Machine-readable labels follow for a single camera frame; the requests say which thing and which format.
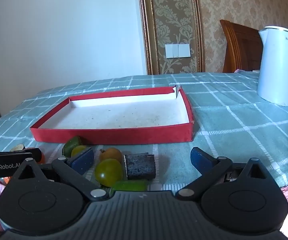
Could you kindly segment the brown longan fruit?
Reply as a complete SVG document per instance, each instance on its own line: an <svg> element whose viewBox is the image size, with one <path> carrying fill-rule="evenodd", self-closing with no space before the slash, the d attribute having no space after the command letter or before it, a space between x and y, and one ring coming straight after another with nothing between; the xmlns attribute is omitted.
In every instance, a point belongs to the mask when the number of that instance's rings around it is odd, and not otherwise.
<svg viewBox="0 0 288 240"><path fill-rule="evenodd" d="M100 161L107 159L115 159L120 163L122 161L122 153L120 150L113 147L107 148L106 150L101 150Z"/></svg>

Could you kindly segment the red shallow cardboard box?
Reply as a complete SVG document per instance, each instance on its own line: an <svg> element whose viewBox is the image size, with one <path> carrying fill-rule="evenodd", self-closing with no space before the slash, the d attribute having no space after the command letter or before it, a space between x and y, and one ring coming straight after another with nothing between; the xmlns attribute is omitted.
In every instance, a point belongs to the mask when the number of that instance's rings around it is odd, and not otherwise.
<svg viewBox="0 0 288 240"><path fill-rule="evenodd" d="M40 142L143 145L190 142L193 126L188 97L174 86L70 96L30 130Z"/></svg>

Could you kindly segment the green cucumber piece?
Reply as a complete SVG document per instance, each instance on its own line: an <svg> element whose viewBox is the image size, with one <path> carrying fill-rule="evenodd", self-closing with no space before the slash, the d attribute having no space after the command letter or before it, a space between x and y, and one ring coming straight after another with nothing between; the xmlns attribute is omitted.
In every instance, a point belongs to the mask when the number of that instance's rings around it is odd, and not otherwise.
<svg viewBox="0 0 288 240"><path fill-rule="evenodd" d="M82 145L82 140L79 136L71 138L62 148L62 155L70 158L75 147Z"/></svg>
<svg viewBox="0 0 288 240"><path fill-rule="evenodd" d="M110 192L115 191L147 191L147 180L121 180L117 181L110 189Z"/></svg>

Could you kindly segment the white electric kettle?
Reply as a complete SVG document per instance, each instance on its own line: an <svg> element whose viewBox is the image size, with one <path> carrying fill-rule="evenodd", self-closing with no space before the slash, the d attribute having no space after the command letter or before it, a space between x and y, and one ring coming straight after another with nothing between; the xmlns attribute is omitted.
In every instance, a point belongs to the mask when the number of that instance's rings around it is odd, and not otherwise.
<svg viewBox="0 0 288 240"><path fill-rule="evenodd" d="M288 29L266 26L259 35L263 50L257 94L266 101L288 107Z"/></svg>

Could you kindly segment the gold ornate wall frame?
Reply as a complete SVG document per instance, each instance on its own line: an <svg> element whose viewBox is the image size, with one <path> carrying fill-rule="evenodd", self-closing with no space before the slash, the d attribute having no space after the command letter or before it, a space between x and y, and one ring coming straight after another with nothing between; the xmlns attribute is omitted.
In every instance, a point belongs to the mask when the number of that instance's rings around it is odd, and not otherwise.
<svg viewBox="0 0 288 240"><path fill-rule="evenodd" d="M139 0L147 73L205 72L198 0ZM166 57L167 44L188 44L189 57Z"/></svg>

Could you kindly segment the orange tangerine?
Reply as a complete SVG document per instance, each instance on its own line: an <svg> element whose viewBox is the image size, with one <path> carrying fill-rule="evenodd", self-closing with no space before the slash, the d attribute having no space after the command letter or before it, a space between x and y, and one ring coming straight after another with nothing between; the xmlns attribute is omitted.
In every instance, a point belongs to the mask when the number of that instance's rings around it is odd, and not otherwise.
<svg viewBox="0 0 288 240"><path fill-rule="evenodd" d="M45 164L45 156L43 153L41 153L41 160L39 161L39 164Z"/></svg>

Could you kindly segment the dark sugarcane piece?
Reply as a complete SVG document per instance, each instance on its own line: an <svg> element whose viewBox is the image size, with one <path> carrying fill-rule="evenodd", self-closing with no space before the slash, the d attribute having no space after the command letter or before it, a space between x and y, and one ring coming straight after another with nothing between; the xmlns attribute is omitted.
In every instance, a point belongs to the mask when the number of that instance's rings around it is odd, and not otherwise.
<svg viewBox="0 0 288 240"><path fill-rule="evenodd" d="M155 156L149 153L124 155L128 180L153 180L156 178Z"/></svg>
<svg viewBox="0 0 288 240"><path fill-rule="evenodd" d="M10 152L22 151L22 150L24 150L24 149L25 149L24 144L18 144L18 145L16 145L16 146L14 146L14 147L10 150Z"/></svg>

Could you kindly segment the white wall switch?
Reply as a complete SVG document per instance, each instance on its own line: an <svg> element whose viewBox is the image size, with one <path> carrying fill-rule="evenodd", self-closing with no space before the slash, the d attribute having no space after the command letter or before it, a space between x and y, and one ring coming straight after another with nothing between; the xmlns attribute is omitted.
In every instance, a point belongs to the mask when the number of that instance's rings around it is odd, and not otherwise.
<svg viewBox="0 0 288 240"><path fill-rule="evenodd" d="M189 44L165 44L165 56L167 59L191 57Z"/></svg>

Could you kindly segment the wooden headboard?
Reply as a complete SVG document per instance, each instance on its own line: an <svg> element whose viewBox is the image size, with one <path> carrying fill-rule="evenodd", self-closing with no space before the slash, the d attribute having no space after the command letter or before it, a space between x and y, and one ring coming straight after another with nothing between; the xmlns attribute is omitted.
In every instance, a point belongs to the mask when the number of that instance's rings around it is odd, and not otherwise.
<svg viewBox="0 0 288 240"><path fill-rule="evenodd" d="M258 30L227 20L220 24L227 41L223 72L259 70L263 45Z"/></svg>

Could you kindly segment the green round tomato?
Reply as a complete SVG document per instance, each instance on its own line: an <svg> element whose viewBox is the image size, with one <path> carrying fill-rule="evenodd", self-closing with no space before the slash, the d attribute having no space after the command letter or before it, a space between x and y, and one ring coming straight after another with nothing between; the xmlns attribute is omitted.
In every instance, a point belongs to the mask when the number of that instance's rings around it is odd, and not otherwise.
<svg viewBox="0 0 288 240"><path fill-rule="evenodd" d="M112 187L123 180L123 168L116 159L105 159L95 168L95 179L106 187Z"/></svg>
<svg viewBox="0 0 288 240"><path fill-rule="evenodd" d="M71 152L71 157L74 157L75 155L83 152L83 150L87 149L88 147L85 145L78 145L76 147L73 148L72 152Z"/></svg>

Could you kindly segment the green plaid bed sheet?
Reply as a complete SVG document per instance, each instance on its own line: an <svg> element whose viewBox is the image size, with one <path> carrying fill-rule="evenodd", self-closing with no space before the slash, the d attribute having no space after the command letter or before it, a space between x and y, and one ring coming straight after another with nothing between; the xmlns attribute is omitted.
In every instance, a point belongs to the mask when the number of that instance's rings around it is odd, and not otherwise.
<svg viewBox="0 0 288 240"><path fill-rule="evenodd" d="M67 97L176 85L183 88L192 106L193 141L120 147L125 154L155 156L152 189L177 191L196 179L199 174L190 161L194 147L236 163L259 158L279 186L288 185L288 107L257 95L258 75L254 72L128 76L44 90L0 118L0 151L18 144L38 147L50 162L61 155L62 145L35 141L30 127Z"/></svg>

